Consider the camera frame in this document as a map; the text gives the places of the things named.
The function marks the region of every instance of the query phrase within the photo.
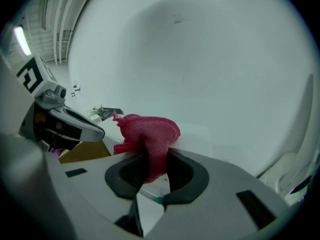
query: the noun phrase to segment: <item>ceiling light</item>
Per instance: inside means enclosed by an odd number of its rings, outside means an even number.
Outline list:
[[[17,42],[19,43],[21,49],[23,50],[24,54],[29,56],[31,55],[31,50],[29,48],[28,42],[25,37],[25,33],[22,27],[17,26],[13,29],[15,38]]]

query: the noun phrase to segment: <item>white curved wall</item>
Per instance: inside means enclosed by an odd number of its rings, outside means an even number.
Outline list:
[[[68,61],[77,106],[206,126],[213,157],[257,175],[296,148],[319,78],[304,27],[285,0],[92,0]]]

